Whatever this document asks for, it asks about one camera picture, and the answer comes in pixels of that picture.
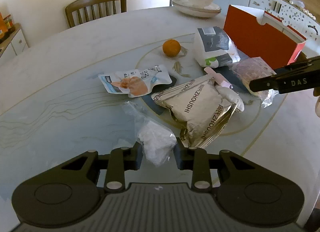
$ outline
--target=white bag with black label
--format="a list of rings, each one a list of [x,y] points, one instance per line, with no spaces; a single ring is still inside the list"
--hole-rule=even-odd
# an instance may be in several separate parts
[[[217,68],[240,61],[233,41],[221,28],[198,28],[193,42],[194,56],[202,67]]]

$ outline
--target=red box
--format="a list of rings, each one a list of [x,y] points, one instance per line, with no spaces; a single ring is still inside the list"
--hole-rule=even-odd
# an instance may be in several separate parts
[[[239,50],[261,57],[272,69],[295,62],[306,42],[272,14],[245,6],[229,6],[223,29]]]

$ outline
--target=orange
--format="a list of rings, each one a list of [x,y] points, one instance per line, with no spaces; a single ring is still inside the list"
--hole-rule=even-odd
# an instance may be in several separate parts
[[[181,46],[176,40],[167,40],[162,45],[162,50],[168,57],[174,57],[180,52]]]

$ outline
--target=screw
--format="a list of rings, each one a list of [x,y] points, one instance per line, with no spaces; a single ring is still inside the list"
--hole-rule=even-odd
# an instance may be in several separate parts
[[[204,180],[200,180],[200,181],[195,182],[195,187],[197,189],[207,189],[210,187],[210,183],[207,181],[204,181]]]
[[[119,181],[110,181],[107,183],[108,189],[120,189],[122,187],[122,183]]]

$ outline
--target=wooden chair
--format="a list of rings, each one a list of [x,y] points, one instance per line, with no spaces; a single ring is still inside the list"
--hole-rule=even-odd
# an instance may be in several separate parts
[[[108,2],[110,2],[110,1],[112,1],[113,14],[116,14],[115,1],[117,1],[117,0],[77,0],[77,1],[74,1],[73,3],[69,4],[65,10],[66,10],[66,16],[67,16],[67,20],[68,20],[70,28],[75,26],[75,21],[73,19],[72,12],[77,11],[79,24],[82,24],[83,22],[82,22],[80,10],[83,9],[85,23],[86,23],[86,22],[89,22],[89,16],[88,16],[88,11],[87,11],[88,6],[91,7],[92,19],[95,20],[96,15],[94,12],[93,5],[98,4],[99,18],[102,18],[103,16],[102,16],[101,3],[104,3],[104,5],[106,7],[106,16],[109,16],[110,13],[109,13],[109,9],[108,9]],[[126,12],[127,11],[127,0],[120,0],[120,5],[121,5],[121,13]]]

